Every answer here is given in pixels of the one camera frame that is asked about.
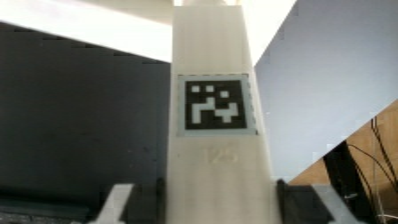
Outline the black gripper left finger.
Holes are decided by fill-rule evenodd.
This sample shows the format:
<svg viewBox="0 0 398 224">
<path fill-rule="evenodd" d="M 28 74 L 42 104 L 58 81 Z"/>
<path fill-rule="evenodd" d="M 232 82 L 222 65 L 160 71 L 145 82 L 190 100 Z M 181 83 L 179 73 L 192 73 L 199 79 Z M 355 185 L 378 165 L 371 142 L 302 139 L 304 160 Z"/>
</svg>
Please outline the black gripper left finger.
<svg viewBox="0 0 398 224">
<path fill-rule="evenodd" d="M 165 224 L 165 180 L 115 184 L 87 224 Z"/>
</svg>

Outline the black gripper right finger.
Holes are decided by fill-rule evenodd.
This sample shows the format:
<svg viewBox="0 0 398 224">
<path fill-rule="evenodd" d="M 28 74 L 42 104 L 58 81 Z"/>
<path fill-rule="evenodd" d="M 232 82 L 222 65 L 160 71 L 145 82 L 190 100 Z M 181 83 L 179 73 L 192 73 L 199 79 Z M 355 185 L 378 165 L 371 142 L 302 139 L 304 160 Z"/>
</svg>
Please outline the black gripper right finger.
<svg viewBox="0 0 398 224">
<path fill-rule="evenodd" d="M 282 224 L 366 224 L 330 185 L 289 185 L 279 179 L 275 189 Z"/>
</svg>

